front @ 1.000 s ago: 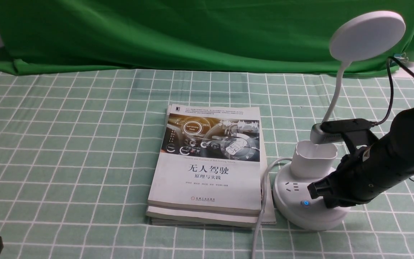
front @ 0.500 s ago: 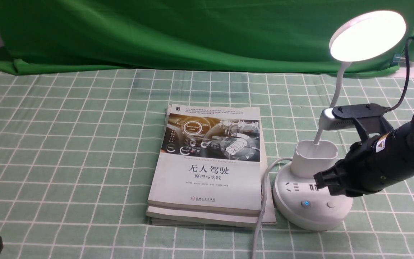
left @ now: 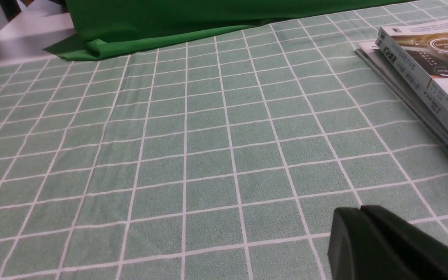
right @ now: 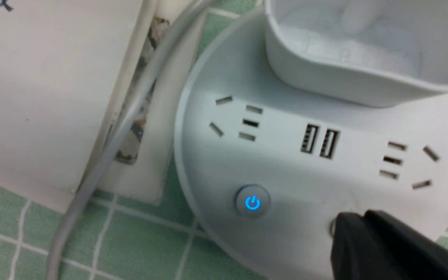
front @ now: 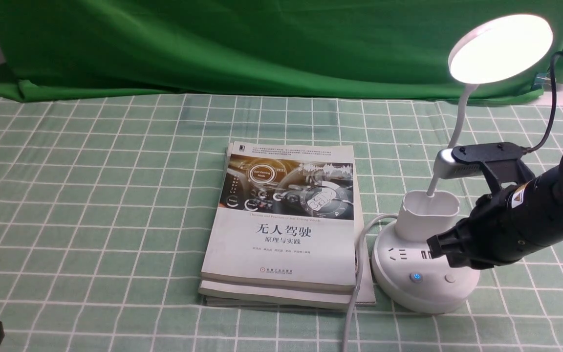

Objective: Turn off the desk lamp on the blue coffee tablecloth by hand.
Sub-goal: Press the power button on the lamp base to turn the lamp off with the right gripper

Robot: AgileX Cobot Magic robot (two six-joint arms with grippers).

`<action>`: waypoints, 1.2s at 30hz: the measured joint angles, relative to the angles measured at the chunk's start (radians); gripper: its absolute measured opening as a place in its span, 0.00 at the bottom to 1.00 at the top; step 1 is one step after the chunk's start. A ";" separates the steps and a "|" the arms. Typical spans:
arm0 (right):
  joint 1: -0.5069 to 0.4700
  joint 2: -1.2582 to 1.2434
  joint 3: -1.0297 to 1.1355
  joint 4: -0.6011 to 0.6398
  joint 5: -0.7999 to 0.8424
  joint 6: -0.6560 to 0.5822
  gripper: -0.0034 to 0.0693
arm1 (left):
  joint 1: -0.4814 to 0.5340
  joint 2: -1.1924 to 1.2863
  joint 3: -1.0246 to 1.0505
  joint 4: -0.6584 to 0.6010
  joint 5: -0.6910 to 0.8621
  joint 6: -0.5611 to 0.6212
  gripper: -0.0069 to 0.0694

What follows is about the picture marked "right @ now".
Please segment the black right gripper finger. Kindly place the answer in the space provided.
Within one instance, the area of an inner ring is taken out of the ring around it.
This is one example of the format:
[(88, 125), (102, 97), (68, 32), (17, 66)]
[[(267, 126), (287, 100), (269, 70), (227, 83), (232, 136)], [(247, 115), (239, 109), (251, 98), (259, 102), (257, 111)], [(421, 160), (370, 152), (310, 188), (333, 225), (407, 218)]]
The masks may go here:
[(334, 220), (335, 280), (448, 280), (448, 250), (381, 210)]

